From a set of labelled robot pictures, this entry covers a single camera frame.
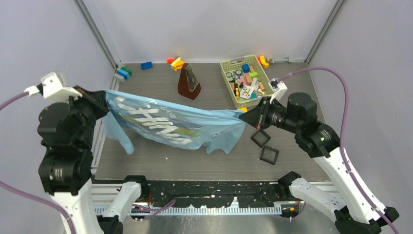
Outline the light blue printed t-shirt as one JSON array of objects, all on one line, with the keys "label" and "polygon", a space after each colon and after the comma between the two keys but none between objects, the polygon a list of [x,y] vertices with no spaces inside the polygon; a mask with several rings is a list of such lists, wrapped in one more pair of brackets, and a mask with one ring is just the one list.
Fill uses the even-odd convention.
[{"label": "light blue printed t-shirt", "polygon": [[114,90],[105,90],[105,95],[109,108],[102,120],[105,134],[129,155],[134,146],[126,129],[176,148],[205,147],[207,154],[215,150],[228,154],[246,127],[239,110],[203,110]]}]

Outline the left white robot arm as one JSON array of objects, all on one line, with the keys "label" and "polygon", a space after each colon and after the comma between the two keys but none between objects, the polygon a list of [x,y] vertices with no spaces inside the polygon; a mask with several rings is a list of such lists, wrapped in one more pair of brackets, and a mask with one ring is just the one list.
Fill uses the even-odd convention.
[{"label": "left white robot arm", "polygon": [[135,201],[149,197],[143,175],[124,178],[118,195],[100,215],[94,210],[91,165],[92,143],[97,120],[109,108],[104,91],[91,92],[79,86],[60,88],[52,94],[53,103],[39,114],[37,132],[46,148],[38,174],[46,193],[60,212],[69,234],[121,234],[124,220]]}]

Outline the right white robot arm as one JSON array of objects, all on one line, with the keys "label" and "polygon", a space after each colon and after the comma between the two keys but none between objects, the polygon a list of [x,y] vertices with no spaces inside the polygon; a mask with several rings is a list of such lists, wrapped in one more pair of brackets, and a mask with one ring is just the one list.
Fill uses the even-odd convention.
[{"label": "right white robot arm", "polygon": [[295,197],[309,203],[328,216],[341,234],[378,234],[383,226],[394,226],[398,211],[385,206],[366,186],[335,130],[318,120],[317,104],[308,94],[291,94],[287,106],[264,97],[240,119],[260,131],[275,126],[293,133],[299,148],[325,171],[339,192],[339,196],[331,195],[289,172],[278,181],[282,199]]}]

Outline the green plastic basket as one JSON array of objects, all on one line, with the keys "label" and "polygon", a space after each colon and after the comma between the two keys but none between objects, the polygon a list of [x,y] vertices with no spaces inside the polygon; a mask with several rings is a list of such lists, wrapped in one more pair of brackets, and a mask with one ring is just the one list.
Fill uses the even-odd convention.
[{"label": "green plastic basket", "polygon": [[256,106],[262,97],[275,93],[255,55],[220,62],[221,73],[235,108]]}]

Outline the stacked blue green bricks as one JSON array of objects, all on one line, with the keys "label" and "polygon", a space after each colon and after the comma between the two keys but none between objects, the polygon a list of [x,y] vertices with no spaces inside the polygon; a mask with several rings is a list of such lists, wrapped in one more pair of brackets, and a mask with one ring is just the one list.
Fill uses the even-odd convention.
[{"label": "stacked blue green bricks", "polygon": [[120,82],[127,81],[132,76],[131,70],[126,67],[119,67],[115,71],[113,77],[119,80]]}]

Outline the blue toy brick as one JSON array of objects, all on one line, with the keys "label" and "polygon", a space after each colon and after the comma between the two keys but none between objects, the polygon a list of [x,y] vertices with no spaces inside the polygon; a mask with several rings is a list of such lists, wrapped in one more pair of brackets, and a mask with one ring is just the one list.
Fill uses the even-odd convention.
[{"label": "blue toy brick", "polygon": [[151,61],[141,63],[141,69],[142,70],[147,70],[147,69],[151,69],[151,68],[153,68],[153,64],[152,64]]}]

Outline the yellow red corner blocks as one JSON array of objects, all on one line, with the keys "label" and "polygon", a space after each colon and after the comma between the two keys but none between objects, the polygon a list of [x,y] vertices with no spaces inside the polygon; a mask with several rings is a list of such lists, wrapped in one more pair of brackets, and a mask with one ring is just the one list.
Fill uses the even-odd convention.
[{"label": "yellow red corner blocks", "polygon": [[268,68],[269,65],[272,63],[272,57],[265,57],[262,55],[258,56],[257,59],[262,68]]}]

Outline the brown metronome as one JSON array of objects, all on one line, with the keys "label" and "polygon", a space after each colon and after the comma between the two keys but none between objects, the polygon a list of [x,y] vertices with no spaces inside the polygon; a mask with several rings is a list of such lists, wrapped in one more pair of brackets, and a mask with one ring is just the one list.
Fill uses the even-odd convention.
[{"label": "brown metronome", "polygon": [[188,63],[184,63],[181,68],[177,90],[178,94],[191,100],[195,100],[200,94],[201,85]]}]

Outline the yellow orange toy block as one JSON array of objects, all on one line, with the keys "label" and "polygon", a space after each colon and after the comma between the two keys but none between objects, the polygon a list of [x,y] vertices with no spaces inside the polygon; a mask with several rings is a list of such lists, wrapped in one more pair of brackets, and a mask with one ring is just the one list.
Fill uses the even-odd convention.
[{"label": "yellow orange toy block", "polygon": [[181,59],[181,57],[178,57],[170,64],[170,66],[174,71],[177,71],[181,69],[184,64],[185,62]]}]

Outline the black square frame box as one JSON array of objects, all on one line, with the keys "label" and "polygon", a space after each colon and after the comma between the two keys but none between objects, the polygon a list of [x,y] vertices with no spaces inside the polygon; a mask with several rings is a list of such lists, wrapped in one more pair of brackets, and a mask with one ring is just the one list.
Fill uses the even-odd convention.
[{"label": "black square frame box", "polygon": [[278,155],[279,150],[265,145],[262,147],[259,160],[269,163],[271,165],[275,165],[278,159]]},{"label": "black square frame box", "polygon": [[271,140],[271,136],[264,130],[256,131],[250,138],[260,148],[264,147]]}]

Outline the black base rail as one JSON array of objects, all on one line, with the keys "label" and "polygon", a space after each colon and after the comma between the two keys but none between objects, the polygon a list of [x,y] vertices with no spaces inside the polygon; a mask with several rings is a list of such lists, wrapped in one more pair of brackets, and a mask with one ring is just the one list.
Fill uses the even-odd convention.
[{"label": "black base rail", "polygon": [[227,208],[238,202],[240,208],[266,208],[274,203],[298,206],[286,188],[268,181],[166,181],[149,180],[136,202],[163,207],[175,200],[174,208]]}]

